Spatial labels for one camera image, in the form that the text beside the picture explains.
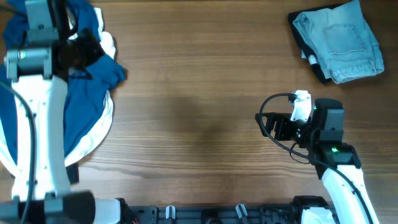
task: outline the cable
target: cable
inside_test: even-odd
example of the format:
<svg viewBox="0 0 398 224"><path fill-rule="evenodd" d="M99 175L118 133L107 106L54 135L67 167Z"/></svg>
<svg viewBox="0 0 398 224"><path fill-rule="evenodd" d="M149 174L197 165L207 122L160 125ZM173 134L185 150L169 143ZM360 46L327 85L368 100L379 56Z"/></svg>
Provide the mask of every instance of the cable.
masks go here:
<svg viewBox="0 0 398 224"><path fill-rule="evenodd" d="M20 11L18 11L16 9L11 8L11 7L7 7L7 6L3 5L3 4L0 4L0 9L4 10L4 11L7 11L7 12L11 12L11 13L13 13L15 15L18 15L18 16L22 16L23 18L27 19L27 15L25 13L20 12Z"/></svg>
<svg viewBox="0 0 398 224"><path fill-rule="evenodd" d="M264 108L266 107L266 104L267 104L271 99L276 98L276 97L278 97L278 96L293 96L293 95L294 95L293 93L279 93L279 94L275 94L275 95L272 95L272 96L268 97L268 99L266 99L265 102L263 102L263 104L261 105L260 114L263 113ZM365 213L366 213L366 216L367 216L367 218L368 218L369 224L373 224L372 216L371 216L371 214L370 214L370 212L369 212L368 207L366 206L365 201L364 201L363 198L362 198L361 192L355 187L354 183L352 183L352 182L349 180L349 178L347 178L342 172L340 172L338 169L335 169L334 167L332 167L332 166L329 165L329 164L326 164L326 163L324 163L324 162L322 162L322 161L319 161L318 159L311 158L311 157L309 157L309 156L306 156L306 155L304 155L304 154L301 154L301 153L299 153L299 152L296 152L296 151L294 151L294 150L289 149L288 147L286 147L286 146L284 146L283 144L281 144L278 140L274 139L274 138L267 132L267 130L266 130L265 126L264 126L264 122L262 121L262 119L259 119L259 124L260 124L260 128L264 130L265 134L269 137L269 139L271 139L275 144L277 144L277 145L278 145L279 147L281 147L282 149L285 149L286 151L291 152L292 154L295 154L296 156L300 156L300 157L302 157L302 158L304 158L304 159L308 159L308 160L309 160L311 163L313 163L313 164L318 164L318 165L321 165L321 166L325 166L326 168L329 168L329 169L335 171L335 172L336 172L338 175L340 175L345 181L347 181L347 183L349 184L349 186L354 190L355 194L358 196L359 201L361 202L361 204L362 204L362 206L363 206L363 209L364 209L364 211L365 211Z"/></svg>
<svg viewBox="0 0 398 224"><path fill-rule="evenodd" d="M23 107L26 110L26 116L27 119L29 120L29 128L30 128L30 168L29 168L29 183L28 183L28 191L27 191L27 198L26 198L26 203L25 203L25 209L24 213L22 214L21 218L21 223L25 223L27 220L27 214L29 212L29 207L32 202L32 193L34 190L34 174L35 174L35 158L36 158L36 132L35 132L35 126L34 126L34 117L33 113L29 108L29 105L26 103L26 101L21 97L21 95L9 87L7 84L4 82L0 81L0 86L3 87L5 90L8 92L12 93L15 95L15 97L20 101L20 103L23 105Z"/></svg>
<svg viewBox="0 0 398 224"><path fill-rule="evenodd" d="M293 143L293 145L292 145L292 147L290 148L290 150L293 151L294 146L296 146L296 145L297 145L296 142ZM298 161L298 160L294 159L291 152L289 152L289 155L290 155L290 158L292 158L294 161L296 161L296 162L298 162L298 163L305 164L305 165L307 165L307 164L310 163L310 162L302 162L302 161Z"/></svg>

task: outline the denim shorts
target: denim shorts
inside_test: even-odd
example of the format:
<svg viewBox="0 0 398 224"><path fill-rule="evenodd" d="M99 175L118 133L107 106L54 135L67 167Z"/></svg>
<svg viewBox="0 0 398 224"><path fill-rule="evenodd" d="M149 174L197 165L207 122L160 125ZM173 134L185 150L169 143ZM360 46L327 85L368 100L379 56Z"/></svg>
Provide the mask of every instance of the denim shorts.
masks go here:
<svg viewBox="0 0 398 224"><path fill-rule="evenodd" d="M343 83L384 71L379 43L358 0L334 9L302 12L293 24L315 52L325 78Z"/></svg>

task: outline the wooden table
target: wooden table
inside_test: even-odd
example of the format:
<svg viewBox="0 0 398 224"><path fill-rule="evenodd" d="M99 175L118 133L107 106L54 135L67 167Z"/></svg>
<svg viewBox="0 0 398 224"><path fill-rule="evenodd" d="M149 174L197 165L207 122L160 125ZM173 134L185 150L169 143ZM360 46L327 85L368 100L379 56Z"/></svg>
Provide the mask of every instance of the wooden table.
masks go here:
<svg viewBox="0 0 398 224"><path fill-rule="evenodd" d="M124 197L130 205L282 203L295 195L329 200L314 167L262 137L254 120L268 96L299 89L343 103L344 140L361 158L379 220L396 223L398 5L362 2L385 72L322 85L300 58L287 14L333 2L94 3L128 73L112 92L112 128L80 162L80 183L72 188ZM266 110L291 107L279 99ZM0 169L0 199L9 200L13 180Z"/></svg>

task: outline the black cable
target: black cable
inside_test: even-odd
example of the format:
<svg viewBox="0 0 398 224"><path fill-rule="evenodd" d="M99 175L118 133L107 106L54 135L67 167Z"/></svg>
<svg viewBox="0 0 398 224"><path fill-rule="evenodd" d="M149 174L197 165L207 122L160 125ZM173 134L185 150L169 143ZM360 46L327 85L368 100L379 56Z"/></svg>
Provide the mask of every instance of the black cable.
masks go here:
<svg viewBox="0 0 398 224"><path fill-rule="evenodd" d="M27 191L27 198L26 198L26 203L25 203L25 209L24 213L22 214L21 218L21 223L25 223L27 220L27 214L29 212L29 207L32 202L32 193L34 190L34 174L35 174L35 159L36 159L36 132L35 132L35 125L34 125L34 117L33 113L29 108L29 105L26 103L26 101L21 97L21 95L9 87L6 83L0 81L0 86L3 87L5 90L8 92L12 93L15 95L15 97L20 101L20 103L23 105L23 107L26 110L26 116L27 119L29 120L29 128L30 128L30 169L29 169L29 183L28 183L28 191Z"/></svg>
<svg viewBox="0 0 398 224"><path fill-rule="evenodd" d="M296 145L297 145L296 142L293 143L293 145L292 145L292 147L290 148L290 150L293 151L294 146L296 146ZM302 162L302 161L298 161L298 160L294 159L291 152L289 152L289 155L290 155L290 158L292 158L294 161L296 161L296 162L298 162L298 163L305 164L305 165L307 165L307 164L310 163L310 162Z"/></svg>
<svg viewBox="0 0 398 224"><path fill-rule="evenodd" d="M18 11L16 9L11 8L11 7L7 7L7 6L3 5L3 4L0 4L0 9L4 10L4 11L7 11L7 12L11 12L11 13L13 13L15 15L18 15L18 16L22 16L23 18L27 19L27 15L25 13L20 12L20 11Z"/></svg>
<svg viewBox="0 0 398 224"><path fill-rule="evenodd" d="M267 104L271 99L276 98L276 97L278 97L278 96L294 96L294 94L293 94L293 93L279 93L279 94L275 94L275 95L272 95L272 96L268 97L268 99L266 99L265 102L263 102L263 104L261 105L260 114L263 114L263 111L264 111L264 108L266 107L266 104ZM265 126L264 126L264 122L262 121L262 119L259 119L259 124L260 124L260 128L261 128L262 130L264 130L265 134L269 137L269 139L271 139L275 144L277 144L277 145L278 145L279 147L281 147L282 149L285 149L286 151L291 152L292 154L295 154L296 156L300 156L300 157L302 157L302 158L304 158L304 159L308 159L308 161L310 161L310 162L313 163L313 164L318 164L318 165L324 166L324 167L326 167L326 168L329 168L329 169L335 171L338 175L340 175L345 181L347 181L347 183L348 183L349 186L354 190L354 192L355 192L355 194L357 195L359 201L361 202L361 204L362 204L362 206L363 206L363 209L364 209L364 211L365 211L365 214L366 214L366 216L367 216L367 218L368 218L369 224L373 224L372 216L371 216L371 214L370 214L370 212L369 212L368 207L366 206L365 201L364 201L363 198L362 198L361 192L355 187L354 183L352 183L352 181L350 181L349 178L347 178L342 172L340 172L338 169L335 169L334 167L332 167L332 166L329 165L329 164L326 164L326 163L324 163L324 162L322 162L322 161L319 161L318 159L311 158L311 157L309 157L309 156L306 156L306 155L304 155L304 154L301 154L301 153L299 153L299 152L296 152L296 151L293 151L293 150L289 149L288 147L284 146L284 145L281 144L279 141L277 141L276 139L274 139L274 138L267 132L267 130L266 130Z"/></svg>

